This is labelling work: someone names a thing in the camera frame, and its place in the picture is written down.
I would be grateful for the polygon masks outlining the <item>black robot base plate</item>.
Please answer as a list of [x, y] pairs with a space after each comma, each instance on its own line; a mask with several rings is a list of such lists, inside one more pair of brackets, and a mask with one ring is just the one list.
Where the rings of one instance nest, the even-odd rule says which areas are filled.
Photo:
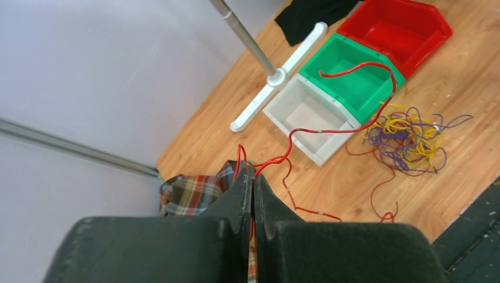
[[499, 178], [434, 240], [449, 282], [499, 282]]

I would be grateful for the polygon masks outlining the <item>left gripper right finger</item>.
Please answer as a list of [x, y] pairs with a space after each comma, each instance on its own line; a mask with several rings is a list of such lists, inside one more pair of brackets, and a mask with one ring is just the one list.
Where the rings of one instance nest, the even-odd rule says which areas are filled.
[[401, 223], [306, 222], [254, 179], [259, 282], [446, 282], [420, 230]]

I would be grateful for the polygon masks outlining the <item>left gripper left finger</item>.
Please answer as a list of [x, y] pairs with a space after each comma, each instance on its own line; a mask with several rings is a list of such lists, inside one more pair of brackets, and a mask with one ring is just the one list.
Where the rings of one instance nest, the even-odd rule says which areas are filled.
[[88, 217], [57, 249], [44, 282], [246, 282], [254, 169], [193, 217]]

